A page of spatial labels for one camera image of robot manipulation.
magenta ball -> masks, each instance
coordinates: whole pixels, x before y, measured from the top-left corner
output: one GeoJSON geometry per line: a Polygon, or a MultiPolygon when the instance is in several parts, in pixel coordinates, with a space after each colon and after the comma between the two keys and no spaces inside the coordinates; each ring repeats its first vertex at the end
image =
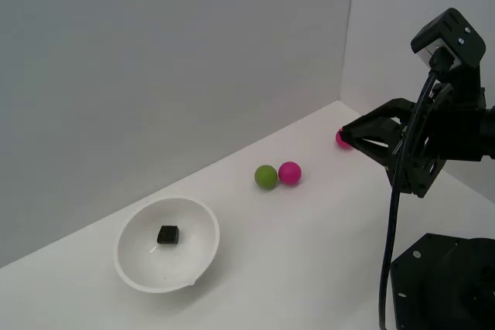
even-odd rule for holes
{"type": "Polygon", "coordinates": [[[345,150],[350,150],[352,148],[351,145],[349,145],[347,142],[344,142],[342,138],[340,137],[340,132],[342,129],[339,129],[339,131],[335,134],[335,142],[339,145],[339,147],[345,149],[345,150]]]}
{"type": "Polygon", "coordinates": [[[294,162],[284,162],[278,170],[278,177],[286,185],[295,185],[301,179],[302,170],[294,162]]]}

white backdrop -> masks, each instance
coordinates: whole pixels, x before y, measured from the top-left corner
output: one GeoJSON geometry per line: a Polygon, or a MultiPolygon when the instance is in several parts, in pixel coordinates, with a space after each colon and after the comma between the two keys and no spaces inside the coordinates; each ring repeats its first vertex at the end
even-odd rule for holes
{"type": "MultiPolygon", "coordinates": [[[[416,100],[428,69],[410,42],[426,23],[447,8],[461,11],[484,38],[482,85],[495,104],[494,0],[352,0],[341,99],[364,114],[396,97],[416,100]]],[[[495,201],[495,162],[449,162],[445,169],[495,201]]]]}
{"type": "Polygon", "coordinates": [[[0,266],[337,99],[349,1],[0,0],[0,266]]]}

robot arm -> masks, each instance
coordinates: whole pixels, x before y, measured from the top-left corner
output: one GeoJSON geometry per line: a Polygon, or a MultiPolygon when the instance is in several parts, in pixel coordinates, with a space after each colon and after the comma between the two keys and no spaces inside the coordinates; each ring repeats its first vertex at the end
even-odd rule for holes
{"type": "Polygon", "coordinates": [[[411,47],[432,68],[418,103],[391,100],[340,132],[345,142],[385,167],[392,185],[380,328],[386,330],[391,272],[398,328],[492,329],[495,240],[427,233],[391,264],[400,194],[424,197],[447,160],[495,158],[495,109],[486,109],[480,83],[486,51],[480,35],[457,10],[448,9],[419,32],[411,47]],[[421,260],[413,257],[419,251],[421,260]],[[406,292],[407,300],[401,300],[406,292]]]}
{"type": "MultiPolygon", "coordinates": [[[[495,110],[486,109],[480,81],[485,43],[455,9],[425,26],[411,47],[427,64],[437,49],[453,57],[438,78],[420,117],[415,144],[405,165],[401,192],[424,197],[447,160],[495,158],[495,110]]],[[[384,166],[390,183],[415,103],[398,98],[343,127],[341,138],[384,166]]]]}

black block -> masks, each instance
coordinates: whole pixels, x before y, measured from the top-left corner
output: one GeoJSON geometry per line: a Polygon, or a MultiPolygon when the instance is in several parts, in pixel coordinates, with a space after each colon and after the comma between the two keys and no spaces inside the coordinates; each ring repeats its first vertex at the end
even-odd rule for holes
{"type": "Polygon", "coordinates": [[[157,243],[177,244],[179,242],[179,227],[178,226],[162,226],[158,233],[157,243]]]}

